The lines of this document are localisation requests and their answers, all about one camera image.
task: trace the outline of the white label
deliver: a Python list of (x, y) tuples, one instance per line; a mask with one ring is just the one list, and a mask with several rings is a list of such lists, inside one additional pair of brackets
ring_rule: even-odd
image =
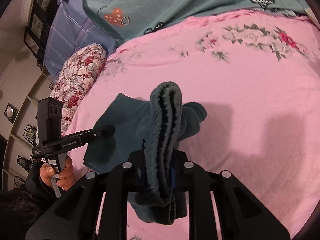
[(57, 161), (55, 161), (55, 160), (48, 160), (48, 163), (50, 165), (57, 165)]

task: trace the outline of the fingernail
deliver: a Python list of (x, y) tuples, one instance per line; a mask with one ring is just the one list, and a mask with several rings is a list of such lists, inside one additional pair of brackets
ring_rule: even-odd
[(53, 175), (54, 174), (54, 169), (52, 167), (48, 168), (48, 173)]

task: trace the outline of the dark teal towel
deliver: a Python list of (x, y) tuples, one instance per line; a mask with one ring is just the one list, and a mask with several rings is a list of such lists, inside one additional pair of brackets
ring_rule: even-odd
[(173, 82), (160, 84), (149, 102), (119, 94), (94, 126), (113, 125), (116, 131), (89, 143), (84, 165), (98, 173), (109, 172), (140, 150), (145, 140), (148, 184), (143, 193), (129, 193), (128, 201), (141, 220), (171, 225), (187, 215), (184, 196), (174, 194), (170, 186), (173, 147), (198, 133), (206, 116), (198, 103), (182, 105), (181, 91)]

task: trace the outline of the human hand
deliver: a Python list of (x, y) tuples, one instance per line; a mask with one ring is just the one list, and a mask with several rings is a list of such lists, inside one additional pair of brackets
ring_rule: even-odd
[[(48, 187), (52, 187), (50, 177), (56, 174), (55, 170), (48, 164), (44, 163), (40, 168), (40, 178), (44, 184)], [(72, 159), (67, 156), (66, 158), (66, 168), (60, 172), (59, 180), (57, 181), (57, 186), (62, 187), (63, 190), (70, 189), (75, 183), (75, 175), (73, 173)]]

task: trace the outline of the floral pattern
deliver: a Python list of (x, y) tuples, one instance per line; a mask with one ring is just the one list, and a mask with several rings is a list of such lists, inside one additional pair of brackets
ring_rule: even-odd
[(51, 97), (62, 101), (61, 133), (65, 135), (82, 99), (93, 86), (106, 62), (101, 45), (91, 44), (73, 54), (63, 65)]
[(106, 62), (104, 70), (101, 72), (100, 76), (116, 76), (116, 74), (121, 71), (122, 73), (127, 71), (120, 59), (111, 59)]
[(276, 27), (275, 30), (259, 28), (256, 24), (244, 25), (243, 28), (227, 26), (222, 35), (224, 39), (244, 44), (246, 47), (253, 47), (259, 50), (271, 50), (278, 61), (291, 56), (292, 51), (297, 51), (307, 57), (307, 49), (302, 44), (295, 42), (287, 33)]
[(228, 53), (224, 51), (218, 43), (218, 37), (212, 32), (208, 32), (197, 43), (196, 47), (202, 52), (211, 52), (211, 55), (218, 60), (228, 62)]
[(174, 51), (174, 52), (178, 52), (180, 57), (189, 57), (189, 52), (180, 45), (174, 46), (173, 48), (170, 48), (169, 50)]

